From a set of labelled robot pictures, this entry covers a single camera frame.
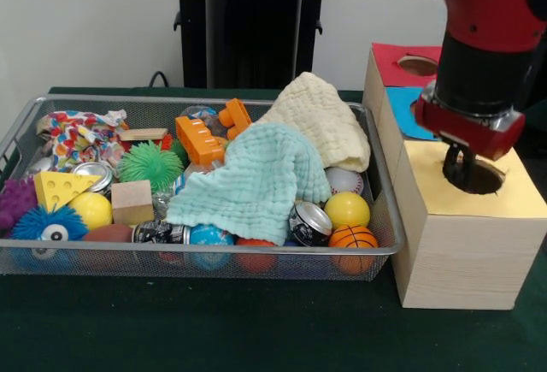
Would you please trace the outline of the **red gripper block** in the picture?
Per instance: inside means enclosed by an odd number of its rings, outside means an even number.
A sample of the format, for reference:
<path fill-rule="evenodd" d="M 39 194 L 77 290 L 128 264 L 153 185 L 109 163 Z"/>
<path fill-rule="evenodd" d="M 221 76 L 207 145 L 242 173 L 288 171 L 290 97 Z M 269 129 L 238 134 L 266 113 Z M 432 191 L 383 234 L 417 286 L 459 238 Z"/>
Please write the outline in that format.
<path fill-rule="evenodd" d="M 420 97 L 415 105 L 416 123 L 448 140 L 443 173 L 450 183 L 468 188 L 473 176 L 474 154 L 492 161 L 505 156 L 520 137 L 526 117 L 511 110 L 495 119 L 466 117 Z M 459 150 L 458 145 L 466 148 Z"/>

